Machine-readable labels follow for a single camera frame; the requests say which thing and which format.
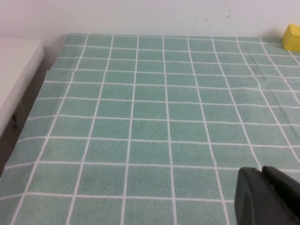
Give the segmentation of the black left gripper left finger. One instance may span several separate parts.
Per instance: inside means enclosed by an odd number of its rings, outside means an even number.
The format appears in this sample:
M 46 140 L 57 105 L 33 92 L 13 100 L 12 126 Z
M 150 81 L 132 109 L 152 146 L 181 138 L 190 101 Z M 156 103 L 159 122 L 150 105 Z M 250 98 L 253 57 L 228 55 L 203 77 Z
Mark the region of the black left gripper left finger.
M 262 170 L 242 167 L 238 171 L 234 199 L 234 211 L 238 225 L 289 225 L 270 184 Z

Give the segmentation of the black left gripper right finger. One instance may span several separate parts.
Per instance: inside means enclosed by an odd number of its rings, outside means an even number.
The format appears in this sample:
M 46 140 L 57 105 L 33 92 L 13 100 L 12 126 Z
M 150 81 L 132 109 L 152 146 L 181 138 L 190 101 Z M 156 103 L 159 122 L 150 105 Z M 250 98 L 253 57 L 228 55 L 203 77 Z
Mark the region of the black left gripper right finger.
M 300 183 L 272 166 L 264 166 L 262 174 L 270 184 L 275 199 L 284 211 L 280 217 L 287 216 L 291 225 L 300 224 Z

